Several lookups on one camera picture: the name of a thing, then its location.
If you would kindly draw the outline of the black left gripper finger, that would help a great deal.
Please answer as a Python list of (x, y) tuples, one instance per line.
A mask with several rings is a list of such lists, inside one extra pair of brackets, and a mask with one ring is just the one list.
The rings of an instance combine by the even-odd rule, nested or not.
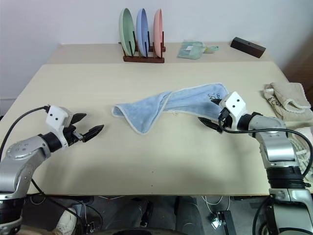
[(72, 116), (72, 125), (80, 122), (87, 114), (86, 113), (76, 113)]
[(89, 131), (83, 135), (83, 142), (88, 142), (94, 137), (96, 137), (103, 130), (103, 128), (104, 125), (102, 124), (89, 129)]

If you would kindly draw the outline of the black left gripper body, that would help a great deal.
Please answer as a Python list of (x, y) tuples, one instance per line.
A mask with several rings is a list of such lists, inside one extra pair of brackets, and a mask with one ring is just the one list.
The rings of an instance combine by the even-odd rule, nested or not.
[(85, 142), (85, 139), (82, 134), (76, 132), (76, 127), (74, 125), (70, 125), (69, 127), (65, 127), (63, 129), (64, 137), (67, 141), (68, 147), (77, 143), (78, 141)]

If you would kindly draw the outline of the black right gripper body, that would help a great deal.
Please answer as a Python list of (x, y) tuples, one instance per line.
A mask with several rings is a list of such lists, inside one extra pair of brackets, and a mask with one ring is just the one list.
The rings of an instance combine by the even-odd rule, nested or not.
[(232, 127), (232, 117), (230, 116), (230, 111), (227, 108), (223, 108), (218, 117), (218, 123), (220, 129), (224, 129), (226, 127)]

